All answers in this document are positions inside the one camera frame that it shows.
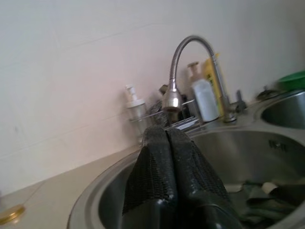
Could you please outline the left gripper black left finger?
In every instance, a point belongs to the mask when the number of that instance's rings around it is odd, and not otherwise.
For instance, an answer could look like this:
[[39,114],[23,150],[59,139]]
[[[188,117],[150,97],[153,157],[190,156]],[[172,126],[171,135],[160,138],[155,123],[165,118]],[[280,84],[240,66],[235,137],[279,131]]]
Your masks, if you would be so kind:
[[128,177],[122,229],[176,229],[178,192],[166,131],[149,127]]

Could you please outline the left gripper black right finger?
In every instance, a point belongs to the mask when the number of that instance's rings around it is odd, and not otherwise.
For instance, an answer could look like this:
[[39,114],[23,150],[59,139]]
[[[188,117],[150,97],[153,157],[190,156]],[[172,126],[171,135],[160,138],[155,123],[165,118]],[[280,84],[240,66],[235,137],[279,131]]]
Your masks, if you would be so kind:
[[198,146],[183,131],[167,130],[183,229],[242,229],[228,193]]

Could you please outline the stainless steel double sink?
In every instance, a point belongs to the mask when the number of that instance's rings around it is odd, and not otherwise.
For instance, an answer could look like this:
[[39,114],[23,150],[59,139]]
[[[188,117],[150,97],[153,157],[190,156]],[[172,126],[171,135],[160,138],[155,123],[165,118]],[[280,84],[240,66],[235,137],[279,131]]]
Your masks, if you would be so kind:
[[[209,124],[188,134],[234,198],[246,181],[302,184],[303,202],[269,229],[305,229],[305,90],[259,103],[239,119],[246,125]],[[121,229],[125,184],[138,154],[121,159],[88,185],[66,229]]]

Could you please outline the steel wool scourer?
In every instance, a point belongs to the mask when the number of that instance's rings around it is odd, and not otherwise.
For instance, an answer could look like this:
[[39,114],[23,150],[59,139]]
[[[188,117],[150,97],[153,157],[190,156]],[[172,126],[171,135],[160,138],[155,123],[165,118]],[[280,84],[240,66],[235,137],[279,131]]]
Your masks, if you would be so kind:
[[155,125],[166,127],[168,125],[168,118],[162,109],[162,101],[157,100],[149,109],[149,114]]

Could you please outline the dark green cloth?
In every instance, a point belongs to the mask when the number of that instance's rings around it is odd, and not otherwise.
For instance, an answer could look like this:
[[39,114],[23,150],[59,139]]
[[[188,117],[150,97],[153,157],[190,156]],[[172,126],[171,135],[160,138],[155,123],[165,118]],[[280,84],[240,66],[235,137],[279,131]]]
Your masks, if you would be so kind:
[[242,222],[251,226],[269,221],[277,223],[305,201],[305,180],[297,182],[246,182],[237,213]]

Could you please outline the flexible silver faucet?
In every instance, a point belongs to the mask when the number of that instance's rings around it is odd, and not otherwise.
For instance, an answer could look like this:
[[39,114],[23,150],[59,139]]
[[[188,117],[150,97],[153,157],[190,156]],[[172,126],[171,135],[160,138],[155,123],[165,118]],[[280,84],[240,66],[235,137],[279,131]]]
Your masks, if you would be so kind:
[[212,67],[216,75],[216,84],[219,86],[220,89],[220,102],[224,109],[223,122],[224,123],[236,122],[237,114],[236,111],[234,111],[231,107],[229,96],[224,86],[223,74],[220,70],[214,50],[211,44],[205,38],[198,35],[190,35],[184,38],[174,52],[170,66],[169,83],[167,86],[167,90],[163,95],[163,100],[162,100],[163,110],[177,113],[182,109],[182,99],[181,99],[181,93],[178,90],[176,83],[176,73],[177,73],[177,67],[180,56],[184,48],[191,42],[197,42],[201,44],[206,49],[210,59],[212,60]]

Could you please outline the white pump bottle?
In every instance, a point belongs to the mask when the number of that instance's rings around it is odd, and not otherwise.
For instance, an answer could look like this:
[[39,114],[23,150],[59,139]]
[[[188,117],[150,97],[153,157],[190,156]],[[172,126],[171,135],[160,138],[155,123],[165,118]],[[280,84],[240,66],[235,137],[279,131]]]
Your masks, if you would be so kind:
[[190,77],[191,89],[195,96],[202,120],[204,122],[211,122],[219,118],[220,115],[212,86],[199,73],[198,65],[198,62],[192,62],[187,66],[192,73]]

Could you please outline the black sink stopper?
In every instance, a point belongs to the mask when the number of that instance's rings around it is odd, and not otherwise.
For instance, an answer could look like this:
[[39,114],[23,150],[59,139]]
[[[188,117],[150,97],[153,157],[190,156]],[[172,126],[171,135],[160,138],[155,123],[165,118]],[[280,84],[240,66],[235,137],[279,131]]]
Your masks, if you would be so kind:
[[257,95],[256,100],[265,101],[268,99],[275,98],[278,95],[279,95],[279,92],[277,90],[269,89],[267,86],[264,86],[264,90]]

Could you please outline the yellow detergent bottle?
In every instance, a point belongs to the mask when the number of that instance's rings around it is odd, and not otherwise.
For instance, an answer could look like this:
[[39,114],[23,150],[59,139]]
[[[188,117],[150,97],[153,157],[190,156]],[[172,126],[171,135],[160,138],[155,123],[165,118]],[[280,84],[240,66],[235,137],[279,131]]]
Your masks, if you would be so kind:
[[213,61],[211,58],[208,58],[203,62],[202,72],[204,79],[206,79],[212,87],[213,93],[215,95],[219,115],[221,117],[224,117],[224,108],[221,103],[221,87],[218,85],[217,75],[214,71]]

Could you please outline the green plastic bowl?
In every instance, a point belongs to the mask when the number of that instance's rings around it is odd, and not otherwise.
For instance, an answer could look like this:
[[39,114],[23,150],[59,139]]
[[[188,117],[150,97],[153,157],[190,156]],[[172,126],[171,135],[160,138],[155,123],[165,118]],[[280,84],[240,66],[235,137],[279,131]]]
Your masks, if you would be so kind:
[[282,77],[277,85],[285,91],[305,90],[305,70]]

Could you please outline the gold round lid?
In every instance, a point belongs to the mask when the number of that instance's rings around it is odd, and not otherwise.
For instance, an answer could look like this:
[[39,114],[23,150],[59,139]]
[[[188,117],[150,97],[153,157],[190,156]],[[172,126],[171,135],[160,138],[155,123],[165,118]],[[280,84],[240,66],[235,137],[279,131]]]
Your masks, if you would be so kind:
[[0,212],[0,225],[4,225],[15,220],[17,217],[22,215],[24,211],[25,207],[23,205],[15,205],[5,211]]

